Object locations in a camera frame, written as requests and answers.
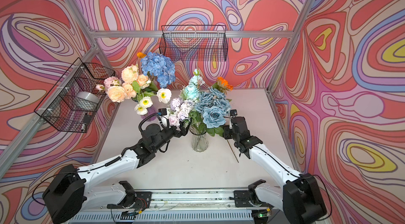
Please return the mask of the red sunflower stem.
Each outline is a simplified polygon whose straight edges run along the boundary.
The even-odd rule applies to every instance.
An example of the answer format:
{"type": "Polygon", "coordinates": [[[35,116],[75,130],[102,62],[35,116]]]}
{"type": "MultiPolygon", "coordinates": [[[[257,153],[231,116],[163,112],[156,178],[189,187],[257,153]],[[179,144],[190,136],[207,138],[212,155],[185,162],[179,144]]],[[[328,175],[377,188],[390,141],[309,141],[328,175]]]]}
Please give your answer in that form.
{"type": "Polygon", "coordinates": [[[229,146],[229,148],[230,148],[230,150],[231,150],[231,152],[233,154],[233,157],[235,158],[236,162],[239,164],[239,159],[238,159],[238,157],[237,157],[237,155],[236,155],[230,141],[228,139],[226,141],[227,141],[227,144],[228,144],[228,146],[229,146]]]}

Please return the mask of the clear ribbed glass vase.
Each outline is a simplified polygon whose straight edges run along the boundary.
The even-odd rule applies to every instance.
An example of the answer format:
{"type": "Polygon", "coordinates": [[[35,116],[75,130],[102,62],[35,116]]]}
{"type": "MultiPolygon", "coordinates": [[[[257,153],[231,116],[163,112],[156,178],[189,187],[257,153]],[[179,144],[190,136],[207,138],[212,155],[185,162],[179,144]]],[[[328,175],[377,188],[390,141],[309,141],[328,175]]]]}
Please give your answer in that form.
{"type": "Polygon", "coordinates": [[[206,130],[199,130],[198,128],[191,127],[190,133],[192,134],[192,148],[196,152],[204,152],[209,146],[209,142],[206,138],[206,130]]]}

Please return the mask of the lilac white mixed bouquet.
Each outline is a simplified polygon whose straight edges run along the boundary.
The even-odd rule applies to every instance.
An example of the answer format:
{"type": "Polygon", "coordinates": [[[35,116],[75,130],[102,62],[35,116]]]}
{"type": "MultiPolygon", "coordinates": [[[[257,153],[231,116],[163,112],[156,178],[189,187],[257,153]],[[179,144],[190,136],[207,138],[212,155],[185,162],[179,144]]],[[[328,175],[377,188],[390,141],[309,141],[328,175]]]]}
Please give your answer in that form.
{"type": "Polygon", "coordinates": [[[174,98],[168,111],[169,125],[179,127],[184,122],[187,126],[190,126],[192,124],[190,114],[194,110],[195,104],[195,100],[183,99],[182,97],[174,98]]]}

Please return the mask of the blue purple glass vase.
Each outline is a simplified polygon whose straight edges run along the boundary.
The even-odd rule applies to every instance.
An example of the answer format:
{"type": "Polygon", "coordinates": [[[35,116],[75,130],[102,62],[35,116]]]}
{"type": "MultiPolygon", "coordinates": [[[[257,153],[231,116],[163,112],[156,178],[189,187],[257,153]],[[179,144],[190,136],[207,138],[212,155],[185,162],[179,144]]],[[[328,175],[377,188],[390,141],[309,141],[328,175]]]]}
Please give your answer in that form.
{"type": "MultiPolygon", "coordinates": [[[[149,107],[149,108],[147,109],[147,113],[146,113],[146,114],[141,115],[141,118],[142,118],[142,120],[144,120],[145,118],[148,118],[150,115],[152,115],[152,114],[154,114],[154,113],[157,113],[157,112],[158,112],[157,109],[156,109],[154,106],[151,106],[151,107],[149,107]]],[[[152,121],[154,121],[155,119],[156,119],[156,116],[153,116],[153,117],[149,118],[149,119],[147,120],[147,122],[152,122],[152,121]]]]}

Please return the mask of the teal white bouquet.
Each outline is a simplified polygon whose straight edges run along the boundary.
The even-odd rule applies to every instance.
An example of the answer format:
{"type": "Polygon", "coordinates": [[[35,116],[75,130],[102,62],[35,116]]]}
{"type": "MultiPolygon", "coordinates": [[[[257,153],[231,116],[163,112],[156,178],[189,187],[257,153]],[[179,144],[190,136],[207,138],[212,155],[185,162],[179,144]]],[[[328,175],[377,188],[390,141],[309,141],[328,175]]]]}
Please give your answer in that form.
{"type": "Polygon", "coordinates": [[[226,118],[230,115],[231,104],[225,93],[210,87],[200,93],[199,100],[189,113],[190,130],[193,135],[208,134],[212,137],[224,136],[226,118]]]}

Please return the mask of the white yellow-centred poppy stem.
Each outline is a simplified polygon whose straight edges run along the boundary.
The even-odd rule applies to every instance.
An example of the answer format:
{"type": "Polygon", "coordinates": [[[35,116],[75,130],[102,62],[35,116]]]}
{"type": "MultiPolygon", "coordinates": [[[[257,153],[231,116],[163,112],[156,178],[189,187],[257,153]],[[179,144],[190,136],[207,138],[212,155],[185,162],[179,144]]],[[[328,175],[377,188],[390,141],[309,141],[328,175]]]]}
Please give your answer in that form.
{"type": "Polygon", "coordinates": [[[133,98],[133,100],[137,103],[135,106],[135,112],[142,117],[146,117],[146,115],[156,112],[156,102],[168,104],[171,98],[172,91],[167,88],[161,88],[157,92],[141,92],[137,94],[135,98],[133,98]]]}

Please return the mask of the pale blue rose stem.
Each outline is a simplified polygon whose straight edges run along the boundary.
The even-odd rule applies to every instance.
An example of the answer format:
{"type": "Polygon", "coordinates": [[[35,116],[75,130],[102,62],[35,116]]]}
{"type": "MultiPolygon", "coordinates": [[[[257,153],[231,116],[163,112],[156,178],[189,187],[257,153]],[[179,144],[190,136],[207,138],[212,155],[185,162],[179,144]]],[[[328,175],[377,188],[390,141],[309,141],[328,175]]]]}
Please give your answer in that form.
{"type": "Polygon", "coordinates": [[[199,69],[193,71],[193,76],[187,86],[185,86],[180,97],[185,100],[197,101],[200,97],[200,88],[205,84],[202,74],[199,69]]]}

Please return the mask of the peach rose flower stem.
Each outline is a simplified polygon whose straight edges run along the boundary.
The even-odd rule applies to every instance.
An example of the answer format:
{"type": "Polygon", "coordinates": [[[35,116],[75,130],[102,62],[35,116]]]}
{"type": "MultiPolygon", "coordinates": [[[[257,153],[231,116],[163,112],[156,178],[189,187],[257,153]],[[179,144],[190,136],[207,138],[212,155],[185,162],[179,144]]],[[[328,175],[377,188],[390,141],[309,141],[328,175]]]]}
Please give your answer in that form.
{"type": "Polygon", "coordinates": [[[121,103],[125,100],[135,98],[141,92],[151,91],[148,88],[152,84],[148,76],[140,75],[141,80],[133,83],[122,83],[121,86],[110,87],[105,93],[112,102],[121,103]]]}

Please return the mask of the orange gerbera flower stem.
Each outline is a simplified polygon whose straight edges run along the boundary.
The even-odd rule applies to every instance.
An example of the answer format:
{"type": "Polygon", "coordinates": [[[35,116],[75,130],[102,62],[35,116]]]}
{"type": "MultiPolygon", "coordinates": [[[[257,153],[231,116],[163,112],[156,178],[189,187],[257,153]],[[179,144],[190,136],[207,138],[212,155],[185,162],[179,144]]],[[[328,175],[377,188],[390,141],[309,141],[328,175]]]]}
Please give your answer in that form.
{"type": "Polygon", "coordinates": [[[221,76],[217,78],[216,82],[212,85],[212,88],[224,94],[227,94],[229,91],[232,91],[234,89],[234,87],[230,85],[229,82],[221,76]]]}

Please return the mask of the blue hydrangea flower stem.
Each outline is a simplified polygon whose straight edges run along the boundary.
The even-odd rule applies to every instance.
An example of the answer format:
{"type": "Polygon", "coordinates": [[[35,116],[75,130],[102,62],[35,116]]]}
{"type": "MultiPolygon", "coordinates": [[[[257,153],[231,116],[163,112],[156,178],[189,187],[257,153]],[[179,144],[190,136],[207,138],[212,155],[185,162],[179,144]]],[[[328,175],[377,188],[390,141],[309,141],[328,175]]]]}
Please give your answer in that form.
{"type": "Polygon", "coordinates": [[[144,74],[156,77],[161,88],[166,88],[176,80],[175,64],[169,57],[162,54],[148,52],[141,59],[141,68],[144,74]]]}

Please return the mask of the cream rose flower stem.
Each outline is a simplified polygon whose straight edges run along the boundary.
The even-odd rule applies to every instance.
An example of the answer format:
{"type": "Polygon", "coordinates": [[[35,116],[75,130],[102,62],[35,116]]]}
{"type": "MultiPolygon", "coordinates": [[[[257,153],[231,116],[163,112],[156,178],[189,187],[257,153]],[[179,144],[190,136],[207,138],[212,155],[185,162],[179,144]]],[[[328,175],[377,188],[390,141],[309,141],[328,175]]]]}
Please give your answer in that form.
{"type": "Polygon", "coordinates": [[[138,76],[139,76],[139,69],[137,64],[128,66],[121,72],[121,78],[124,83],[133,83],[138,79],[138,76]]]}

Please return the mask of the pink rose flower stem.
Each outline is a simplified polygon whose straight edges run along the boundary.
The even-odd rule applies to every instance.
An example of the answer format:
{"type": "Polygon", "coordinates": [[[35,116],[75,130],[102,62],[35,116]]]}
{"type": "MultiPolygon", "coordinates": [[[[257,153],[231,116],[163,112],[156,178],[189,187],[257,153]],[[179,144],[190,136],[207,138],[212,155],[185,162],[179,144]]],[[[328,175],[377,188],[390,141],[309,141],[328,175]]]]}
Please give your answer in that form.
{"type": "Polygon", "coordinates": [[[111,77],[104,79],[103,84],[97,84],[96,90],[107,91],[110,87],[121,86],[121,85],[122,85],[122,82],[119,78],[117,78],[116,76],[111,76],[111,77]]]}

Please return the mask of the orange poppy flower stem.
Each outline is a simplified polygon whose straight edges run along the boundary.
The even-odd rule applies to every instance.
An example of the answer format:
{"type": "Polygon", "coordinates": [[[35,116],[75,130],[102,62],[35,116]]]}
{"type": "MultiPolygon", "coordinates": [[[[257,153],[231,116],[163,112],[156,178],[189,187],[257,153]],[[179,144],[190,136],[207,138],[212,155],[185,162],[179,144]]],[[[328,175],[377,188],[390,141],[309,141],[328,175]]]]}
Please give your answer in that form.
{"type": "Polygon", "coordinates": [[[140,72],[140,73],[143,73],[142,60],[143,60],[147,55],[146,55],[145,53],[143,53],[143,52],[138,52],[138,53],[136,54],[136,56],[137,56],[137,63],[138,63],[139,72],[140,72]]]}

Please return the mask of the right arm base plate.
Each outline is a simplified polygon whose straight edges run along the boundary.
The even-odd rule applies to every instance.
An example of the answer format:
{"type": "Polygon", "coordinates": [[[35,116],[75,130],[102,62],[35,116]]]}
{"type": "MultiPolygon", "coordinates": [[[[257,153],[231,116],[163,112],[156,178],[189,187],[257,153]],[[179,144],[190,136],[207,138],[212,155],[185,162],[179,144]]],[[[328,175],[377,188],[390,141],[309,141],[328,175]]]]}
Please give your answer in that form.
{"type": "Polygon", "coordinates": [[[235,190],[233,191],[233,196],[230,197],[233,200],[237,208],[248,208],[248,207],[268,207],[270,209],[274,206],[260,201],[257,195],[249,190],[235,190]]]}

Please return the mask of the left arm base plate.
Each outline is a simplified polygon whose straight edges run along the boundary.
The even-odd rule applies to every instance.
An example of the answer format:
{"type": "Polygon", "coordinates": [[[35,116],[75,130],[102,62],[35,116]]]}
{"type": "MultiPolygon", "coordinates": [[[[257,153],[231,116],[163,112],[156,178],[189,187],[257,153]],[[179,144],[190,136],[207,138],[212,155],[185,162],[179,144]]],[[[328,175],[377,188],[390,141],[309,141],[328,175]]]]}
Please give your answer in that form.
{"type": "Polygon", "coordinates": [[[150,207],[151,197],[151,191],[137,191],[130,193],[129,196],[125,196],[124,199],[117,205],[108,204],[107,208],[145,210],[150,207]]]}

